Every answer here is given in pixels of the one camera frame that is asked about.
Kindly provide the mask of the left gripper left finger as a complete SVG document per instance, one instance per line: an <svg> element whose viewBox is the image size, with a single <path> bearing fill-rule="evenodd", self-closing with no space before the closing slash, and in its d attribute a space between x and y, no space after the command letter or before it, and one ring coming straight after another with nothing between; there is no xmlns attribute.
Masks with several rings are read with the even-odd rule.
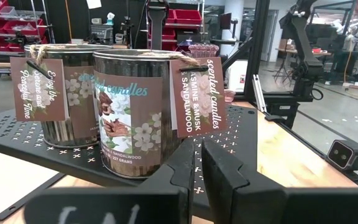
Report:
<svg viewBox="0 0 358 224"><path fill-rule="evenodd" d="M186 139L139 186L47 189L25 206L24 220L31 224L189 224L194 175L195 146Z"/></svg>

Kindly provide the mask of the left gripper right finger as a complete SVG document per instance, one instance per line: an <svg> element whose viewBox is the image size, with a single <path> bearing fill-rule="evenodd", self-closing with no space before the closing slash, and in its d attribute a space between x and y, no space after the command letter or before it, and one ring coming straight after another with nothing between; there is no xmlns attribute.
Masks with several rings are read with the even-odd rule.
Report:
<svg viewBox="0 0 358 224"><path fill-rule="evenodd" d="M212 140L201 157L215 223L358 224L358 188L286 188Z"/></svg>

